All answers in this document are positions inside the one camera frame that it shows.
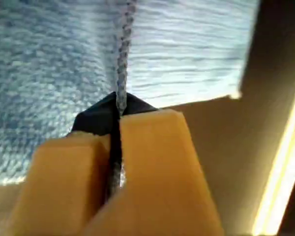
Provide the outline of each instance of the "light strip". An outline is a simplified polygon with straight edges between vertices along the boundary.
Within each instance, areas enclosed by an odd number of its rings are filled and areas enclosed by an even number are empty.
[[[269,175],[252,234],[275,235],[295,183],[295,102]]]

